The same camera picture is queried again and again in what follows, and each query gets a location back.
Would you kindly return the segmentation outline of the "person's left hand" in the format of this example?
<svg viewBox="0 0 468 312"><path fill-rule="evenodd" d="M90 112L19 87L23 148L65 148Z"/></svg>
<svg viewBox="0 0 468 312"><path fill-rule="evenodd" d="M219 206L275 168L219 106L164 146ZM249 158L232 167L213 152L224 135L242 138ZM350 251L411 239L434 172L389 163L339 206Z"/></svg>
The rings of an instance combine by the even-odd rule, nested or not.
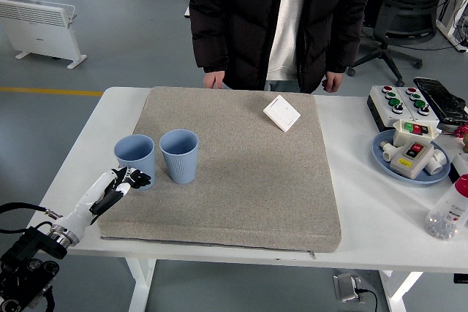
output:
<svg viewBox="0 0 468 312"><path fill-rule="evenodd" d="M327 93L336 93L343 82L344 74L342 72L325 73L322 81L322 89Z"/></svg>

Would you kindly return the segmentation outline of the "person's right hand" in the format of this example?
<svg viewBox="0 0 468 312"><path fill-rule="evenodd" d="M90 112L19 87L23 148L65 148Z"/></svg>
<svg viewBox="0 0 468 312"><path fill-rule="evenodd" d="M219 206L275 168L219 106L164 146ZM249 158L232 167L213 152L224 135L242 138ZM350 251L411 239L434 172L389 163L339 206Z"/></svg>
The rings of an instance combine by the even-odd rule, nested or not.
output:
<svg viewBox="0 0 468 312"><path fill-rule="evenodd" d="M222 89L225 71L207 72L203 78L205 88Z"/></svg>

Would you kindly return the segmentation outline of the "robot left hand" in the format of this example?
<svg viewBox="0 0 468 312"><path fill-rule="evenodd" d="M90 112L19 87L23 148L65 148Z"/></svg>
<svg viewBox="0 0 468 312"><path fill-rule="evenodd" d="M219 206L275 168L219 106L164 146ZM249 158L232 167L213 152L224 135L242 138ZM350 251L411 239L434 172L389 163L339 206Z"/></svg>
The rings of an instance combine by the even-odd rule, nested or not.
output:
<svg viewBox="0 0 468 312"><path fill-rule="evenodd" d="M140 189L150 182L151 176L131 167L104 172L69 215L55 220L48 236L65 248L76 246L83 239L85 229L122 199L131 188Z"/></svg>

